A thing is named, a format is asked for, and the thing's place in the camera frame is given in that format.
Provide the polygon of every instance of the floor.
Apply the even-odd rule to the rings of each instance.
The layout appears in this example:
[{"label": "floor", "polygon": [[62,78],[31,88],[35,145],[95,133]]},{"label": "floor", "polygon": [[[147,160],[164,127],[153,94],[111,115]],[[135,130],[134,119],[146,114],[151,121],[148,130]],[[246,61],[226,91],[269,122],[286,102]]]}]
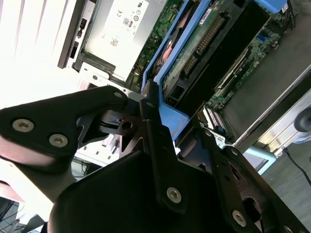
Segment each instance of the floor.
[{"label": "floor", "polygon": [[[288,150],[311,178],[311,142],[291,144]],[[302,172],[283,155],[262,176],[311,232],[311,187]]]}]

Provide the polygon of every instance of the silver screw head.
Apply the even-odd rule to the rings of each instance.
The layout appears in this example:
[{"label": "silver screw head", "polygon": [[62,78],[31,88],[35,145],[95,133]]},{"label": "silver screw head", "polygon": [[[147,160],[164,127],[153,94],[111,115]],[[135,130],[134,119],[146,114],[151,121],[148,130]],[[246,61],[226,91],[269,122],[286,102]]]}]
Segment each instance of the silver screw head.
[{"label": "silver screw head", "polygon": [[62,134],[53,134],[49,138],[49,142],[55,147],[64,147],[68,144],[68,139]]},{"label": "silver screw head", "polygon": [[212,137],[212,133],[209,130],[205,130],[207,136]]},{"label": "silver screw head", "polygon": [[177,188],[169,187],[166,190],[166,195],[172,202],[176,204],[181,202],[181,193],[178,191]]},{"label": "silver screw head", "polygon": [[287,225],[284,225],[284,229],[286,230],[287,233],[294,233],[292,229]]},{"label": "silver screw head", "polygon": [[234,155],[239,155],[238,152],[237,152],[235,149],[231,149],[231,152],[232,152]]},{"label": "silver screw head", "polygon": [[35,125],[27,119],[17,119],[12,124],[13,129],[27,133],[34,129]]},{"label": "silver screw head", "polygon": [[246,227],[246,220],[244,216],[237,210],[234,210],[232,212],[232,216],[234,220],[241,226],[241,227]]},{"label": "silver screw head", "polygon": [[147,105],[152,107],[152,108],[154,107],[154,105],[152,103],[150,103],[150,102],[147,102]]},{"label": "silver screw head", "polygon": [[122,95],[119,92],[115,92],[114,95],[118,98],[122,98]]}]

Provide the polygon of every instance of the cable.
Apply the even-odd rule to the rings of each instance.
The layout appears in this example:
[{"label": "cable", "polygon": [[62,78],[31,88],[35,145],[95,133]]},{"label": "cable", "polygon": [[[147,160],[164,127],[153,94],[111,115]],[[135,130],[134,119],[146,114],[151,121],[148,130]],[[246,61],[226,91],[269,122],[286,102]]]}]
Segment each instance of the cable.
[{"label": "cable", "polygon": [[285,154],[287,154],[287,156],[288,156],[288,158],[290,159],[290,161],[302,172],[302,174],[305,176],[307,182],[309,183],[309,185],[310,185],[310,187],[311,187],[310,178],[308,177],[308,175],[307,175],[307,173],[305,172],[305,170],[302,169],[302,168],[294,161],[294,159],[291,157],[291,154],[290,154],[290,152],[288,151],[287,148],[284,148],[284,149],[283,149],[283,152],[284,152]]},{"label": "cable", "polygon": [[81,170],[82,170],[82,174],[85,175],[86,174],[86,169],[87,169],[87,164],[85,162],[81,162]]},{"label": "cable", "polygon": [[6,227],[2,228],[1,231],[4,232],[4,231],[3,231],[4,229],[6,229],[6,228],[8,228],[8,227],[11,227],[11,226],[12,226],[12,225],[9,224],[9,225],[7,225]]},{"label": "cable", "polygon": [[26,226],[22,226],[22,227],[20,227],[20,228],[16,228],[15,230],[14,230],[14,232],[16,232],[16,231],[23,231],[24,229],[26,228]]},{"label": "cable", "polygon": [[296,27],[296,19],[294,16],[294,10],[293,10],[293,6],[290,0],[287,0],[287,5],[288,5],[288,10],[289,10],[289,19],[290,19],[290,23],[291,23],[291,29],[293,29],[294,27]]},{"label": "cable", "polygon": [[8,223],[7,221],[5,221],[5,220],[3,220],[6,224],[9,224],[9,225],[11,225],[11,223]]},{"label": "cable", "polygon": [[21,208],[19,211],[17,211],[15,214],[12,214],[11,216],[8,216],[8,217],[6,217],[5,219],[2,219],[0,222],[3,222],[3,221],[5,221],[5,220],[7,220],[8,218],[10,218],[10,217],[13,217],[14,215],[16,215],[17,213],[19,213],[20,211],[22,211],[23,209],[24,209],[24,207],[25,207],[25,205],[23,206],[23,208]]},{"label": "cable", "polygon": [[7,201],[6,205],[4,205],[2,207],[2,209],[4,208],[4,210],[0,213],[0,221],[4,218],[4,216],[6,215],[6,213],[9,211],[9,209],[11,209],[11,207],[14,205],[14,201]]}]

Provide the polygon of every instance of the motherboard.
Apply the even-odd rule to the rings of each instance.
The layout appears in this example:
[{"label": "motherboard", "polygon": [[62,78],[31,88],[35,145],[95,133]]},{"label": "motherboard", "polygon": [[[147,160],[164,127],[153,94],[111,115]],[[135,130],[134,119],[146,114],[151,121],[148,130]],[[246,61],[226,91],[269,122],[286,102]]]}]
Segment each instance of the motherboard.
[{"label": "motherboard", "polygon": [[170,29],[174,19],[176,18],[184,0],[168,0],[164,10],[160,14],[155,26],[145,44],[142,51],[139,54],[138,59],[130,74],[129,80],[134,86],[130,86],[132,90],[140,89],[142,81],[142,73],[153,58],[162,40]]},{"label": "motherboard", "polygon": [[[270,22],[281,20],[280,13],[270,19]],[[215,94],[207,102],[207,107],[215,111],[223,109],[225,104],[234,95],[237,89],[243,85],[259,63],[271,51],[278,48],[278,43],[282,37],[281,32],[274,30],[274,27],[267,23],[257,36],[251,41],[249,46],[232,65],[224,78],[215,87]]]},{"label": "motherboard", "polygon": [[172,79],[176,77],[183,79],[184,77],[182,76],[188,75],[198,60],[196,53],[200,55],[207,48],[207,45],[225,21],[225,18],[219,14],[224,1],[214,1],[209,6],[185,47],[172,65],[172,68],[163,79],[163,90],[170,84]]}]

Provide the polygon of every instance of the barcode label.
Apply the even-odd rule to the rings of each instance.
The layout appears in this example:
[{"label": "barcode label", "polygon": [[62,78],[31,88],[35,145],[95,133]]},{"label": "barcode label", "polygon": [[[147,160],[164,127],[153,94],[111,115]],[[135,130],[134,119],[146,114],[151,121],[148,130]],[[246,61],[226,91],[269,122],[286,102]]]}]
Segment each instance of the barcode label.
[{"label": "barcode label", "polygon": [[205,20],[207,19],[207,17],[209,16],[209,14],[212,12],[212,8],[208,8],[207,10],[206,10],[206,12],[205,12],[205,14],[203,15],[203,17],[202,17],[202,19],[201,19],[201,21],[200,21],[200,25],[203,25],[204,24],[204,22],[205,22]]},{"label": "barcode label", "polygon": [[113,39],[111,40],[110,44],[111,44],[112,46],[116,47],[116,46],[118,45],[118,42],[119,42],[119,41],[118,41],[117,39],[114,39],[114,38],[113,38]]}]

